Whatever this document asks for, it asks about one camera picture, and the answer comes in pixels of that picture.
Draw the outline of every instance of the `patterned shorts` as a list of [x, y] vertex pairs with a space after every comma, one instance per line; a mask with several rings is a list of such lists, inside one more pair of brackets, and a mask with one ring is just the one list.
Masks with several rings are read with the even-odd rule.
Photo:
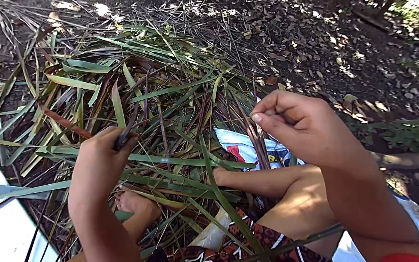
[[[254, 223], [244, 211], [237, 209], [237, 213], [242, 217], [243, 221], [249, 226], [255, 237], [259, 240], [264, 250], [276, 248], [292, 242], [293, 240], [284, 236], [283, 234]], [[248, 249], [253, 250], [245, 237], [240, 232], [238, 226], [232, 222], [228, 230], [234, 235], [243, 245]], [[189, 246], [182, 250], [182, 252], [172, 252], [172, 250], [157, 249], [153, 252], [147, 262], [229, 262], [238, 259], [243, 259], [250, 256], [245, 250], [238, 246], [234, 241], [226, 236], [224, 239], [223, 248], [219, 252], [213, 250]], [[306, 247], [296, 247], [294, 250], [287, 253], [282, 253], [276, 257], [271, 258], [272, 262], [332, 262]]]

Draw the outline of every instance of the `fingernail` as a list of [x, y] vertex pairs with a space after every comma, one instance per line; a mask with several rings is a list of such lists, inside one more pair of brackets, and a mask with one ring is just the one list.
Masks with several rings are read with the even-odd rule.
[[261, 116], [260, 114], [253, 114], [251, 116], [251, 119], [255, 122], [255, 123], [260, 123], [261, 122]]

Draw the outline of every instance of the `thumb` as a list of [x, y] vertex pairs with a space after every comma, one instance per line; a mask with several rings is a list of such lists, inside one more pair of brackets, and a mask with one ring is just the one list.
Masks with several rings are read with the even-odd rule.
[[125, 142], [125, 144], [121, 147], [118, 154], [128, 157], [134, 147], [137, 145], [138, 137], [133, 136], [129, 140]]
[[251, 119], [285, 146], [287, 146], [289, 140], [292, 141], [297, 135], [297, 130], [292, 126], [279, 121], [275, 116], [268, 116], [264, 113], [255, 113], [251, 115]]

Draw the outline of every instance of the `hand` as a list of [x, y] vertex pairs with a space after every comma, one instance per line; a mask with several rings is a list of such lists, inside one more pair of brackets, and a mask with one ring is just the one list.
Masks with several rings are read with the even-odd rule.
[[263, 98], [250, 116], [308, 163], [339, 169], [349, 169], [357, 161], [370, 164], [369, 153], [321, 99], [276, 90]]
[[73, 168], [69, 208], [75, 208], [78, 204], [106, 201], [137, 143], [137, 136], [134, 136], [119, 151], [113, 150], [123, 130], [119, 127], [108, 127], [82, 143]]

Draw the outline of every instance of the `red fabric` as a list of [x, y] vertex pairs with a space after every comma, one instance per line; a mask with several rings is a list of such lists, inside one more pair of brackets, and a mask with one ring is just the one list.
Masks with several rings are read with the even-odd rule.
[[383, 257], [381, 262], [419, 262], [419, 256], [412, 254], [390, 254]]
[[237, 158], [237, 162], [245, 162], [245, 159], [240, 155], [238, 146], [228, 146], [227, 151]]

